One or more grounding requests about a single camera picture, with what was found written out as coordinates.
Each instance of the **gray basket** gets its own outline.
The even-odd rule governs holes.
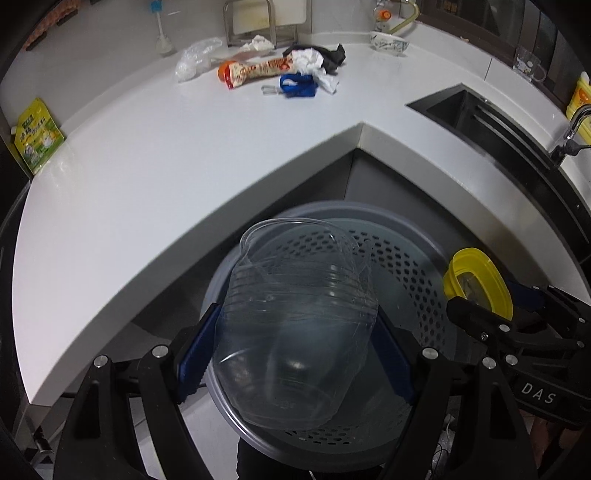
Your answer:
[[[358,253],[369,255],[373,262],[375,293],[390,321],[449,359],[467,358],[465,334],[445,314],[443,274],[449,260],[411,223],[386,210],[352,202],[310,203],[280,216],[327,220],[349,231],[359,242]],[[323,245],[317,236],[282,235],[268,243],[270,250],[282,249],[294,256],[313,255]],[[238,256],[236,247],[220,264],[203,311],[213,301],[223,302]],[[285,432],[248,424],[224,395],[211,364],[205,380],[218,409],[244,440],[265,455],[304,470],[344,472],[384,463],[411,410],[394,394],[373,347],[337,414],[314,430]]]

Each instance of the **white cutting board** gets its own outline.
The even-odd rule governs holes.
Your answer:
[[[273,0],[275,22],[282,25],[299,25],[306,21],[307,0]],[[234,10],[234,33],[236,35],[269,28],[267,2],[243,0],[232,4]]]

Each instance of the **black sink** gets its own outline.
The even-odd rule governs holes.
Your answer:
[[[591,283],[591,215],[548,152],[492,102],[457,85],[409,104],[488,153],[547,219]]]

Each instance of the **chrome faucet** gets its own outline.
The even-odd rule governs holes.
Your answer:
[[[563,133],[560,140],[558,140],[554,150],[552,150],[550,153],[550,158],[552,159],[555,168],[560,167],[566,155],[571,155],[574,157],[575,155],[578,155],[581,150],[591,148],[591,145],[579,145],[573,140],[575,134],[579,130],[579,127],[583,123],[583,120],[590,116],[591,105],[583,105],[574,113],[569,127]]]

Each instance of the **clear plastic bag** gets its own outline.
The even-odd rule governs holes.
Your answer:
[[[179,82],[186,82],[207,72],[212,67],[210,55],[223,45],[220,38],[206,38],[183,50],[174,71]]]
[[[243,235],[213,365],[244,420],[309,430],[338,411],[378,308],[359,248],[320,220],[268,220]]]

